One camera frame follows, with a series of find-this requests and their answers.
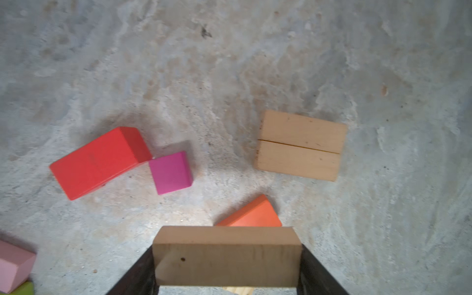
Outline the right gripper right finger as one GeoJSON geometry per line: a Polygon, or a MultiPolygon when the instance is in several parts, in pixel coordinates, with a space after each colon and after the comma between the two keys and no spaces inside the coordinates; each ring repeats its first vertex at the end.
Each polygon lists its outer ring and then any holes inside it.
{"type": "Polygon", "coordinates": [[[349,295],[304,244],[296,292],[297,295],[349,295]]]}

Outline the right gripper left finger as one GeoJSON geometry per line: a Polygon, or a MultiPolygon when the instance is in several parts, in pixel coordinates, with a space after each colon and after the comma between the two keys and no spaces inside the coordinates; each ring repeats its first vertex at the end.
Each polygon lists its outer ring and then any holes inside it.
{"type": "Polygon", "coordinates": [[[158,295],[152,247],[149,247],[106,295],[158,295]]]}

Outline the natural wood long block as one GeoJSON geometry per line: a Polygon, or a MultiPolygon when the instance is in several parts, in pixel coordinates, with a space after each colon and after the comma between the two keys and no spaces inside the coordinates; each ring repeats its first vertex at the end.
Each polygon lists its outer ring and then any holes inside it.
{"type": "Polygon", "coordinates": [[[160,286],[294,288],[302,243],[291,227],[164,226],[152,255],[160,286]]]}

